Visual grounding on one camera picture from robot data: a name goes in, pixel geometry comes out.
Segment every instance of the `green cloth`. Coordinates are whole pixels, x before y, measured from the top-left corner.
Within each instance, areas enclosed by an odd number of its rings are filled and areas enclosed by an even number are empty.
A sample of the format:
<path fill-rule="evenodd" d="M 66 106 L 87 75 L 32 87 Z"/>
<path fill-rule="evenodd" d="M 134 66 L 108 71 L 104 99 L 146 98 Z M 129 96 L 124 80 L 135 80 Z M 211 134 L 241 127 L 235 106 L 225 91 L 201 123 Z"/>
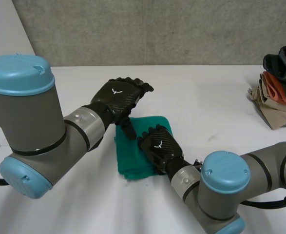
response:
<path fill-rule="evenodd" d="M 137 137 L 142 132 L 148 132 L 149 127 L 155 128 L 157 124 L 166 127 L 172 134 L 169 121 L 163 116 L 150 116 L 130 118 L 135 128 Z M 143 179 L 158 175 L 154 165 L 138 147 L 137 140 L 128 140 L 120 126 L 115 128 L 115 145 L 117 151 L 118 172 L 126 179 Z"/>

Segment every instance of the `table surface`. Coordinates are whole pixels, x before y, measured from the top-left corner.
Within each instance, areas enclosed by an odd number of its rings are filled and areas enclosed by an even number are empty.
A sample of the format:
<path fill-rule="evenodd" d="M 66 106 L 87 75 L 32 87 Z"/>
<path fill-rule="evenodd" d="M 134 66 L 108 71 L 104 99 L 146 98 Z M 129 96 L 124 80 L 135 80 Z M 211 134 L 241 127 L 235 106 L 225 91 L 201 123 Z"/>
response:
<path fill-rule="evenodd" d="M 286 141 L 247 100 L 261 66 L 54 67 L 63 114 L 88 104 L 111 78 L 141 78 L 154 87 L 133 117 L 165 116 L 185 159 L 203 160 L 217 150 L 237 154 Z M 0 187 L 0 234 L 204 234 L 166 176 L 127 181 L 117 172 L 111 125 L 99 148 L 86 154 L 39 200 Z M 11 150 L 0 130 L 0 162 Z M 286 190 L 254 198 L 279 200 Z M 286 208 L 265 211 L 240 206 L 244 234 L 286 233 Z"/>

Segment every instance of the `concrete wall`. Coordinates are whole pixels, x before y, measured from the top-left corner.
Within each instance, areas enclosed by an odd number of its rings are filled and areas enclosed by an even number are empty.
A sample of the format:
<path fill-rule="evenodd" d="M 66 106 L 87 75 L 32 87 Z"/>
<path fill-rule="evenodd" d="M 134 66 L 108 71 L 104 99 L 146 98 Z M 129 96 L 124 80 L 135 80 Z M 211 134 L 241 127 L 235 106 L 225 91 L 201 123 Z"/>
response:
<path fill-rule="evenodd" d="M 13 0 L 53 66 L 261 64 L 286 45 L 280 0 Z"/>

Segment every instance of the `stack of clothes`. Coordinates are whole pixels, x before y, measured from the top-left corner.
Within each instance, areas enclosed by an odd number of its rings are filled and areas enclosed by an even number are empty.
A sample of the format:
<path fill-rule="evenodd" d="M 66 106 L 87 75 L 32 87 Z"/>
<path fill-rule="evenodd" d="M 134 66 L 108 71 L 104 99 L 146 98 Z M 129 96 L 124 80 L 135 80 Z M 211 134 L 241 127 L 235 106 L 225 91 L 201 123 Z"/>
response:
<path fill-rule="evenodd" d="M 263 67 L 266 71 L 249 97 L 271 129 L 286 127 L 286 46 L 278 55 L 266 55 Z"/>

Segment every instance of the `blue cap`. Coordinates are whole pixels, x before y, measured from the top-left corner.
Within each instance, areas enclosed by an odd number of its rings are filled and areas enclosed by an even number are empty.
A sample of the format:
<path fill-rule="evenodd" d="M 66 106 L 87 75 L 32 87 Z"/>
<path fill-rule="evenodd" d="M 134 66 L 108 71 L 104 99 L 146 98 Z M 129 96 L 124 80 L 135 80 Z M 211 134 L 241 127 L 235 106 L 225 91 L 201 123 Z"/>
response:
<path fill-rule="evenodd" d="M 43 93 L 55 84 L 50 64 L 35 55 L 0 56 L 0 94 L 30 96 Z"/>
<path fill-rule="evenodd" d="M 201 179 L 211 190 L 220 194 L 235 194 L 250 181 L 250 169 L 239 155 L 216 151 L 207 156 L 201 169 Z"/>
<path fill-rule="evenodd" d="M 245 222 L 242 218 L 238 218 L 219 230 L 216 234 L 240 234 L 245 229 Z"/>
<path fill-rule="evenodd" d="M 32 199 L 42 197 L 53 188 L 52 184 L 40 173 L 12 157 L 6 157 L 3 160 L 0 173 L 9 185 Z"/>

